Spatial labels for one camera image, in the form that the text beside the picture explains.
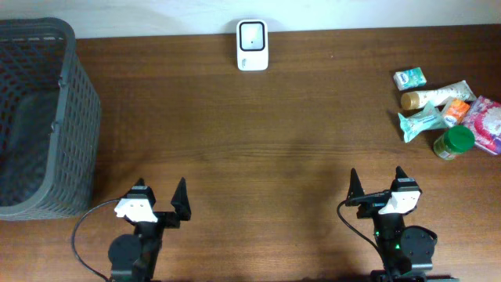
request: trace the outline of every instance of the white wall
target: white wall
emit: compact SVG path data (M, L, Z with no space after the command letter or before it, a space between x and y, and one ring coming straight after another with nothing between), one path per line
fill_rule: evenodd
M270 31L501 24L500 0L0 0L0 19L55 16L78 38L234 32L260 18Z

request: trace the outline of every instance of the teal packet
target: teal packet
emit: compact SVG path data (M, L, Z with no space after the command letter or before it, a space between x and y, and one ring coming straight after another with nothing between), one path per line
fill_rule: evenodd
M397 71L393 76L393 80L395 80L398 90L400 91L426 84L426 78L420 67L412 70Z
M404 117L398 113L400 128L404 132L404 142L408 143L418 134L425 130L447 128L440 110L428 102L424 109L412 117Z

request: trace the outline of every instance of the brown tabletop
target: brown tabletop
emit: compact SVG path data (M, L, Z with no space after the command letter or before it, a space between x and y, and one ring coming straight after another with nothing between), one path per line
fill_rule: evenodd
M192 220L166 230L158 280L276 281L382 269L336 216L350 169L366 192L401 165L423 190L407 225L438 234L431 274L501 280L501 158L474 149L442 161L442 130L403 143L396 70L421 67L434 89L467 80L501 101L501 26L312 31L269 35L262 72L236 68L234 35L77 41L103 107L93 205L138 177L157 211L186 178ZM347 220L370 235L370 220ZM98 281L74 259L76 219L0 222L0 280ZM98 211L77 234L106 275L111 241L133 227Z

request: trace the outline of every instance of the plastic crate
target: plastic crate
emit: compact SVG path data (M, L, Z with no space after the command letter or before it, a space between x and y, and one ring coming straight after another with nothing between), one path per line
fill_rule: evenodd
M88 208L101 105L75 45L62 20L0 21L0 219Z

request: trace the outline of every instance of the orange and white packet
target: orange and white packet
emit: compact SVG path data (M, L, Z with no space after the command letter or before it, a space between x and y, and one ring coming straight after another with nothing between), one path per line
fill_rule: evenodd
M445 105L444 110L442 110L442 117L447 126L451 128L458 125L469 110L470 105L460 99L453 99Z

